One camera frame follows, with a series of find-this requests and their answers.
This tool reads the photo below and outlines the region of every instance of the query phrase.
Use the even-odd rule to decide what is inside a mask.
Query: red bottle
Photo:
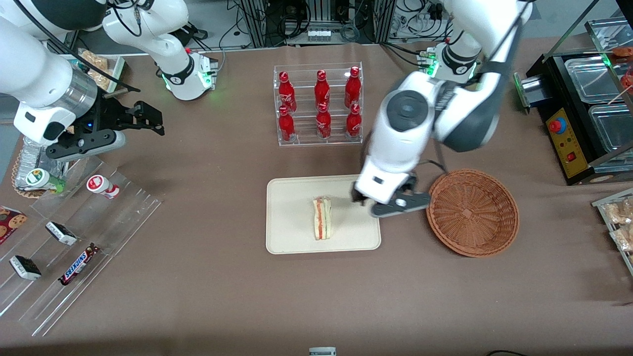
[[[345,107],[350,108],[352,104],[357,103],[360,98],[360,78],[358,74],[360,69],[358,67],[352,67],[349,70],[349,78],[347,84],[345,84]]]
[[[320,69],[316,73],[316,85],[315,85],[315,104],[318,108],[320,103],[330,104],[330,84],[327,83],[325,78],[325,70]]]
[[[327,112],[329,105],[327,103],[320,103],[317,106],[318,113],[316,113],[316,134],[321,139],[330,137],[332,133],[332,117]]]
[[[282,105],[286,105],[291,112],[297,111],[297,99],[294,96],[294,87],[288,80],[288,72],[279,73],[279,98]]]
[[[360,116],[360,105],[352,104],[351,112],[348,115],[348,121],[345,129],[345,137],[350,141],[357,141],[360,138],[360,125],[363,118]]]
[[[294,132],[294,121],[288,111],[288,107],[285,105],[279,108],[279,129],[281,130],[282,140],[294,142],[297,139],[297,134]]]

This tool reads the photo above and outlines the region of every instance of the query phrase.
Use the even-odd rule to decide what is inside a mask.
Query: clear acrylic shelf
[[[85,183],[93,174],[117,184],[120,194],[109,200],[88,191]],[[0,314],[22,295],[37,297],[34,303],[25,304],[28,309],[20,318],[34,336],[45,335],[54,326],[160,205],[160,201],[94,156],[75,163],[65,179],[66,189],[61,194],[46,193],[31,206],[43,219],[34,217],[34,226],[0,258],[6,260],[0,264]],[[72,246],[60,243],[44,227],[48,221],[64,225],[79,240]],[[68,286],[62,286],[57,279],[90,243],[101,251]],[[13,255],[31,258],[42,277],[36,281],[20,278],[8,263]]]
[[[602,219],[605,221],[607,229],[609,229],[609,236],[611,236],[611,239],[613,239],[613,242],[618,247],[618,251],[620,252],[622,258],[624,259],[624,264],[627,265],[629,272],[633,276],[633,264],[632,264],[633,255],[622,251],[622,249],[620,248],[618,241],[616,241],[616,239],[613,237],[613,231],[616,231],[619,228],[619,226],[609,221],[609,219],[606,216],[605,209],[603,208],[604,204],[616,203],[619,201],[623,201],[625,198],[631,198],[631,197],[633,197],[633,188],[608,196],[604,199],[594,201],[593,203],[591,203],[591,205],[596,207],[598,211],[600,212],[600,216],[602,216]]]
[[[623,16],[604,20],[589,20],[585,24],[585,28],[602,57],[618,92],[624,91],[625,88],[622,86],[620,78],[628,70],[630,63],[613,64],[609,57],[613,48],[633,46],[633,30],[628,21]],[[629,110],[633,111],[633,96],[625,92],[622,99]]]
[[[329,63],[315,65],[276,65],[273,73],[273,98],[275,100],[275,121],[277,123],[277,141],[279,146],[317,145],[317,144],[353,144],[363,142],[363,126],[360,138],[349,141],[345,137],[345,128],[349,109],[345,107],[345,84],[349,78],[349,69],[353,66],[360,68],[359,78],[363,83],[363,64],[358,63]],[[332,116],[332,134],[327,139],[320,139],[317,134],[317,108],[315,105],[314,87],[317,82],[317,71],[325,70],[327,82],[330,84],[330,115]],[[297,111],[292,113],[294,130],[297,139],[288,143],[282,139],[279,129],[279,73],[288,72],[290,83],[294,86],[297,99]],[[363,85],[360,89],[359,104],[363,115]]]

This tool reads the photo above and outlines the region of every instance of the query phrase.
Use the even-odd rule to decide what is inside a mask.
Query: wicker basket
[[[431,229],[461,255],[496,255],[517,236],[517,203],[490,175],[472,169],[454,170],[436,180],[429,193]]]

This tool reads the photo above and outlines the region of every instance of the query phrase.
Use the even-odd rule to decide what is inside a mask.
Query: sandwich half
[[[326,196],[314,199],[315,237],[317,240],[329,239],[332,234],[332,202]]]

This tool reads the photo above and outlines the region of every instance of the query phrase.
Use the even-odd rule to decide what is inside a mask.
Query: yellow control panel
[[[565,175],[571,178],[587,169],[587,160],[580,150],[576,135],[569,124],[565,109],[558,110],[545,121],[549,135],[552,137],[558,159],[563,164]]]

